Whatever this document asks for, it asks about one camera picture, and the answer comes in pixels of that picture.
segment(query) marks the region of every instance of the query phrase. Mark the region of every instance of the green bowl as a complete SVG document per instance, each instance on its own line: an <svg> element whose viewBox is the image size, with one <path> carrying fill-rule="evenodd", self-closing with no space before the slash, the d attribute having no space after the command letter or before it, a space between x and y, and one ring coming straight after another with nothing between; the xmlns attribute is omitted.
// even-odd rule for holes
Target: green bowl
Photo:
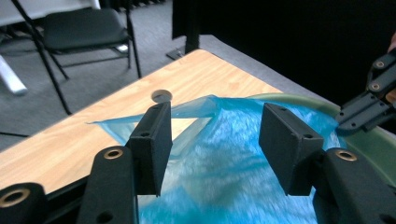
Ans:
<svg viewBox="0 0 396 224"><path fill-rule="evenodd" d="M335 117L340 111L339 106L314 98L286 93L266 93L249 98L303 105L332 117ZM359 131L344 137L344 139L348 149L359 151L374 166L387 184L396 186L396 138L380 128L374 128L370 132Z"/></svg>

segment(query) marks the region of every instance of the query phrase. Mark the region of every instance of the wooden table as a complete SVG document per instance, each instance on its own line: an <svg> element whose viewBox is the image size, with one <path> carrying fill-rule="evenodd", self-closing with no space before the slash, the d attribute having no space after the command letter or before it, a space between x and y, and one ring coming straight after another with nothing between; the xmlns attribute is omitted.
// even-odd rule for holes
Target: wooden table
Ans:
<svg viewBox="0 0 396 224"><path fill-rule="evenodd" d="M151 94L156 90L172 92L172 105L209 94L247 97L279 92L198 49L0 153L0 189L16 183L36 182L49 193L88 175L94 155L117 142L99 126L87 122L144 113L155 104ZM191 122L173 123L174 136L188 123Z"/></svg>

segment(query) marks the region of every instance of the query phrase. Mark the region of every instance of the blue plastic sheet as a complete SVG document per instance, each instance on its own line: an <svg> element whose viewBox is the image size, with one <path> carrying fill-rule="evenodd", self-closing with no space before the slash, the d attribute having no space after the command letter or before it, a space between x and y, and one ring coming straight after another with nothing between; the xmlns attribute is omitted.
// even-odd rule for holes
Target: blue plastic sheet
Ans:
<svg viewBox="0 0 396 224"><path fill-rule="evenodd" d="M141 223L316 223L309 197L285 196L259 146L264 103L282 105L324 139L346 147L337 122L319 111L213 95L172 108L173 119L198 118L171 150L162 196L139 196ZM124 145L143 115L95 122Z"/></svg>

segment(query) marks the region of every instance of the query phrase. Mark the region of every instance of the chair seat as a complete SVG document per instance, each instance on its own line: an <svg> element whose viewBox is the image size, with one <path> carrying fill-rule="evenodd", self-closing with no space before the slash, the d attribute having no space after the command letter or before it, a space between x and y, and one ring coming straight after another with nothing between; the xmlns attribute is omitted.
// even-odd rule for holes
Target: chair seat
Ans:
<svg viewBox="0 0 396 224"><path fill-rule="evenodd" d="M43 23L44 45L51 51L109 47L127 41L128 33L114 9L82 9L49 14Z"/></svg>

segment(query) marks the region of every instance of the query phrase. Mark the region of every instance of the brass insert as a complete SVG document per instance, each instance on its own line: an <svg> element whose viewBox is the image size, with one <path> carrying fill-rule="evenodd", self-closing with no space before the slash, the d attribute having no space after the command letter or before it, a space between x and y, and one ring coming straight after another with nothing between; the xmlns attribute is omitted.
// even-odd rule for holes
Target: brass insert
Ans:
<svg viewBox="0 0 396 224"><path fill-rule="evenodd" d="M358 159L355 154L346 150L336 150L335 155L344 161L356 161Z"/></svg>
<svg viewBox="0 0 396 224"><path fill-rule="evenodd" d="M0 198L0 208L13 206L23 202L30 194L29 189L14 189Z"/></svg>
<svg viewBox="0 0 396 224"><path fill-rule="evenodd" d="M107 160L114 160L120 156L122 156L123 152L121 149L111 149L105 153L105 159Z"/></svg>

